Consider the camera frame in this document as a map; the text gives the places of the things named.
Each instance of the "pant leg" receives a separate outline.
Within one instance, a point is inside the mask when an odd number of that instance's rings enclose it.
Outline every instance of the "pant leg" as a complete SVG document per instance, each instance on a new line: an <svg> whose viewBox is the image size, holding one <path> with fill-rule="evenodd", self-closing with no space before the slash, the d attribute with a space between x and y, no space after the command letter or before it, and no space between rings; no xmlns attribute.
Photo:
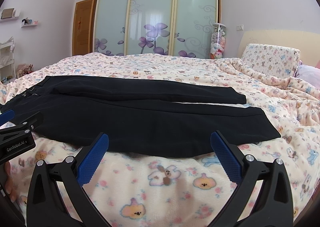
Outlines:
<svg viewBox="0 0 320 227"><path fill-rule="evenodd" d="M39 95L64 94L109 101L157 99L175 102L246 104L246 97L231 87L192 85L167 80L93 76L46 77L36 85Z"/></svg>
<svg viewBox="0 0 320 227"><path fill-rule="evenodd" d="M186 158L212 152L215 130L231 144L280 137L260 108L183 104L161 100L106 101L51 94L17 98L14 123L42 112L37 132L74 145L89 145L104 132L109 151Z"/></svg>

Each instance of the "hand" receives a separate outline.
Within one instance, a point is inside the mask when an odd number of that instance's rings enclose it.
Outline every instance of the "hand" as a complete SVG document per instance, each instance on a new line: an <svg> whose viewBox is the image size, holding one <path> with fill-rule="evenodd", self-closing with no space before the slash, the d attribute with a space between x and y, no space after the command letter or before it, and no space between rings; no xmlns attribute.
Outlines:
<svg viewBox="0 0 320 227"><path fill-rule="evenodd" d="M13 181L12 181L12 178L11 178L11 165L10 165L10 162L7 161L5 164L4 164L4 170L5 172L7 173L7 182L5 183L4 185L4 188L5 188L5 191L7 192L7 194L9 195L9 198L11 200L11 202L14 202L17 198L17 193L15 191L15 189L13 188Z"/></svg>

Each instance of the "wooden door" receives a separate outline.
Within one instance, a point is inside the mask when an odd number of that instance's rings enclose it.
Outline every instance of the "wooden door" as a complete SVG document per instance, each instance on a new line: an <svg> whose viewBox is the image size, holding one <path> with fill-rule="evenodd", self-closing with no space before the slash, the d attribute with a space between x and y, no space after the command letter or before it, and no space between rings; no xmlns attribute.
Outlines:
<svg viewBox="0 0 320 227"><path fill-rule="evenodd" d="M88 54L89 49L89 24L92 0L76 3L73 19L72 55Z"/></svg>

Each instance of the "sliding wardrobe door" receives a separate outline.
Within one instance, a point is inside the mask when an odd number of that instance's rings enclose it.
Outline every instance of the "sliding wardrobe door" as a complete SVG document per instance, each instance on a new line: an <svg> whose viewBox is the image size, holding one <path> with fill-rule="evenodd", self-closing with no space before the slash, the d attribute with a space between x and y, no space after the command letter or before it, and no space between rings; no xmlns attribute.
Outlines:
<svg viewBox="0 0 320 227"><path fill-rule="evenodd" d="M217 0L176 0L172 54L209 58L212 25L216 22Z"/></svg>
<svg viewBox="0 0 320 227"><path fill-rule="evenodd" d="M130 0L126 54L168 54L172 0Z"/></svg>
<svg viewBox="0 0 320 227"><path fill-rule="evenodd" d="M98 0L97 5L94 51L123 56L128 0Z"/></svg>

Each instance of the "headboard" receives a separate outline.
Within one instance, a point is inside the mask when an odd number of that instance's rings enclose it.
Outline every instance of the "headboard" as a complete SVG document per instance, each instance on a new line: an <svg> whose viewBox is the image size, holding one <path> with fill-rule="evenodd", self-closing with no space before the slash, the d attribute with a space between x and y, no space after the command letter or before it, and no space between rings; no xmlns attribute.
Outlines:
<svg viewBox="0 0 320 227"><path fill-rule="evenodd" d="M272 44L299 49L303 64L320 68L320 34L280 29L246 31L238 48L238 57L242 56L249 43Z"/></svg>

